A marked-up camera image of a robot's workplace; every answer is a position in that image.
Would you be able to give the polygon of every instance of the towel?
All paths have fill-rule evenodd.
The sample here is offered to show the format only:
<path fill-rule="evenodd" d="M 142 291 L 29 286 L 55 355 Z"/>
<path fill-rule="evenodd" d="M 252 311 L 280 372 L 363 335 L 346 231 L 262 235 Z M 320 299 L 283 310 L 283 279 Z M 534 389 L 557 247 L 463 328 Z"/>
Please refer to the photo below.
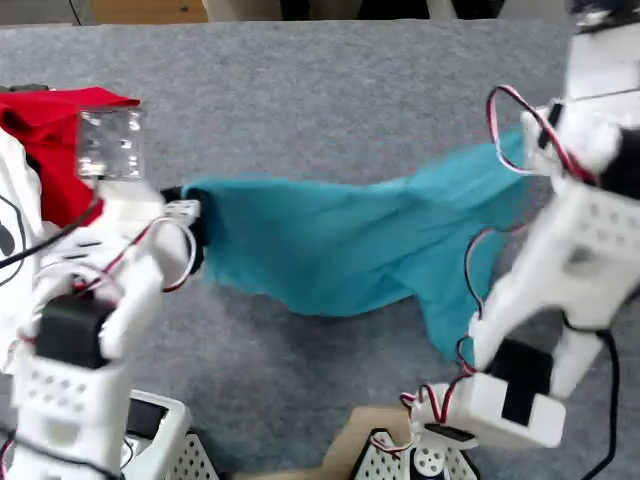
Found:
<path fill-rule="evenodd" d="M 521 132 L 504 135 L 502 148 L 521 163 Z M 514 222 L 523 187 L 485 144 L 375 185 L 210 178 L 183 196 L 207 198 L 210 281 L 270 295 L 302 315 L 357 315 L 413 295 L 430 341 L 452 359 L 476 307 L 464 280 L 466 247 L 480 229 Z M 474 250 L 471 278 L 481 294 L 502 242 L 490 236 Z M 470 362 L 471 350 L 465 342 Z"/>

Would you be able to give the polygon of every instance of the gray carpet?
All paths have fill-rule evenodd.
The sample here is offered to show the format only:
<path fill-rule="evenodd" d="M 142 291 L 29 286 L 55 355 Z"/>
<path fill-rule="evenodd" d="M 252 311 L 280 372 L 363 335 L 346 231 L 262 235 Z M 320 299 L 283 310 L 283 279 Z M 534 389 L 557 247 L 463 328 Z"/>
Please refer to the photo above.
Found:
<path fill-rule="evenodd" d="M 158 187 L 268 172 L 368 183 L 485 141 L 498 82 L 533 102 L 561 93 L 569 31 L 532 23 L 343 22 L 0 30 L 0 83 L 103 85 L 144 100 Z M 505 118 L 514 106 L 499 105 Z M 623 362 L 620 452 L 633 478 L 640 408 L 633 309 Z M 548 341 L 556 329 L 524 335 Z M 223 471 L 316 465 L 352 407 L 449 379 L 408 300 L 350 319 L 303 318 L 267 298 L 201 282 L 167 298 L 140 348 L 137 388 L 178 398 Z M 577 479 L 606 451 L 603 356 L 568 404 L 561 448 L 472 453 L 486 479 Z M 8 382 L 2 382 L 8 417 Z"/>

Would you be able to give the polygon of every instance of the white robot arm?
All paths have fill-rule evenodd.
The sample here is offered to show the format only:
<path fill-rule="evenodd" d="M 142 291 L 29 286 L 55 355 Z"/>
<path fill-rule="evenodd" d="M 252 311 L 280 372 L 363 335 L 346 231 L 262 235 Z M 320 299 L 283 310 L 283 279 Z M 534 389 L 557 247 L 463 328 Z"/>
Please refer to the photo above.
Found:
<path fill-rule="evenodd" d="M 448 452 L 449 458 L 478 445 L 556 447 L 565 420 L 562 401 L 603 343 L 617 362 L 608 330 L 640 283 L 640 8 L 637 2 L 617 3 L 613 14 L 588 9 L 582 18 L 572 40 L 565 98 L 522 116 L 529 167 L 523 173 L 550 176 L 554 196 L 528 227 L 511 270 L 484 302 L 478 299 L 467 340 L 473 342 L 474 366 L 462 359 L 465 373 L 451 384 L 403 394 L 412 442 L 394 448 L 373 437 L 382 451 Z M 512 96 L 522 104 L 517 92 Z M 567 161 L 575 162 L 582 178 L 567 174 Z M 565 319 L 551 353 L 508 338 L 549 309 Z M 617 367 L 612 376 L 615 390 Z M 614 453 L 585 478 L 599 473 Z M 408 461 L 416 458 L 411 455 Z M 427 478 L 463 478 L 446 462 L 429 471 L 435 457 L 422 464 Z"/>
<path fill-rule="evenodd" d="M 125 474 L 164 480 L 191 424 L 180 402 L 132 392 L 131 370 L 161 295 L 192 273 L 197 245 L 189 226 L 200 204 L 165 204 L 140 177 L 131 152 L 125 159 L 135 165 L 126 164 L 125 173 L 110 156 L 96 158 L 81 159 L 79 174 L 101 177 L 89 210 L 101 199 L 102 215 L 89 227 L 64 232 L 40 259 L 33 293 L 18 315 L 12 396 L 18 423 L 3 480 L 119 480 Z M 124 466 L 123 438 L 131 429 L 141 436 L 127 441 Z"/>

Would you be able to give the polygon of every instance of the white cloth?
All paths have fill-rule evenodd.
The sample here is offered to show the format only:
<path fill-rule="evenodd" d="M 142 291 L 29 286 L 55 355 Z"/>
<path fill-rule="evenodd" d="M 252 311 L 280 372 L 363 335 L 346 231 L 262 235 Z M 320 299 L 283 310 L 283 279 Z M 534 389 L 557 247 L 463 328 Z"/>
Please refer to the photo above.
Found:
<path fill-rule="evenodd" d="M 0 129 L 0 260 L 29 248 L 44 235 L 40 179 L 27 165 L 20 142 Z M 15 315 L 32 292 L 38 256 L 0 269 L 0 370 L 16 339 Z"/>

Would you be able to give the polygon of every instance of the wooden surface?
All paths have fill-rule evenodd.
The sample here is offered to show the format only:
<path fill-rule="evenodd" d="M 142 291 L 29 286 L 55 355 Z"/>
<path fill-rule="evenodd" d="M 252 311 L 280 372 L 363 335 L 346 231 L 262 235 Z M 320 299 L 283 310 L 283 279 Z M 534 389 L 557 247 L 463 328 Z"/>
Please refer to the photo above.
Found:
<path fill-rule="evenodd" d="M 407 410 L 398 405 L 355 408 L 318 468 L 266 474 L 240 473 L 233 475 L 232 480 L 347 480 L 374 428 L 387 429 L 396 445 L 406 443 L 409 439 Z"/>
<path fill-rule="evenodd" d="M 209 21 L 202 0 L 93 0 L 97 23 L 167 24 Z"/>

